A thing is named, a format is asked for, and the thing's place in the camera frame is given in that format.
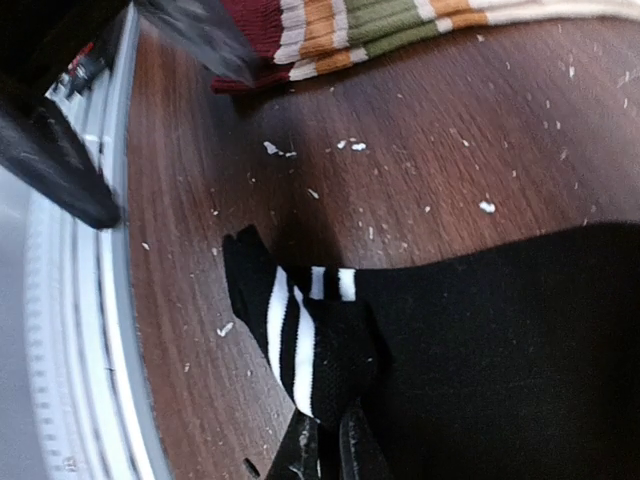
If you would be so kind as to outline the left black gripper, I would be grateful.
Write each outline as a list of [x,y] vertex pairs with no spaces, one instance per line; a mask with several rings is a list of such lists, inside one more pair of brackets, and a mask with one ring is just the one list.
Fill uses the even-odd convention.
[[[97,229],[121,208],[87,148],[46,92],[125,1],[4,1],[1,4],[1,165]],[[219,1],[138,1],[136,9],[212,73],[252,84],[258,57]]]

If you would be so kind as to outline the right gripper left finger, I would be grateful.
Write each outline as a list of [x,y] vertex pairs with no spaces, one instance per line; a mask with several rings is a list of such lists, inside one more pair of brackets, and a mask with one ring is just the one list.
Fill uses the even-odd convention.
[[319,480],[317,422],[295,412],[283,436],[266,480]]

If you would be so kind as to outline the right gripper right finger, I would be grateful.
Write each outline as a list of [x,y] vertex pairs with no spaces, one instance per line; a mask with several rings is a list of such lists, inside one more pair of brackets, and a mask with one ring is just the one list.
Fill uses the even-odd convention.
[[360,407],[350,407],[339,427],[341,475],[347,480],[389,479],[390,469]]

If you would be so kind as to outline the black sock white stripes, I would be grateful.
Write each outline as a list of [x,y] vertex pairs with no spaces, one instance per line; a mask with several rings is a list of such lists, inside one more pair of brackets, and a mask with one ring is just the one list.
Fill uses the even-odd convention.
[[343,479],[360,407],[389,479],[639,475],[639,228],[600,223],[425,266],[284,266],[223,241],[234,315]]

